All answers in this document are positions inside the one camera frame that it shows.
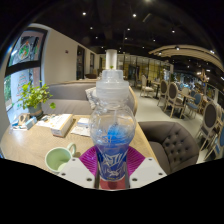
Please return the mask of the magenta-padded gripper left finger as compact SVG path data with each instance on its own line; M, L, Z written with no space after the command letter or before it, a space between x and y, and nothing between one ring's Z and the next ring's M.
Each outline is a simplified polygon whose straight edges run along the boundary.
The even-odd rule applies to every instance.
M94 189L97 185L98 160L94 147L79 158L72 158L59 173L64 178L84 188Z

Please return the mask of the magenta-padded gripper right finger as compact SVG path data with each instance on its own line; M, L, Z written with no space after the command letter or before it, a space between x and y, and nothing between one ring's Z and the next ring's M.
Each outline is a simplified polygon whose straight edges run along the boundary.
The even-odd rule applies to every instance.
M127 153L127 173L131 188L140 188L166 176L153 157L144 157L130 147Z

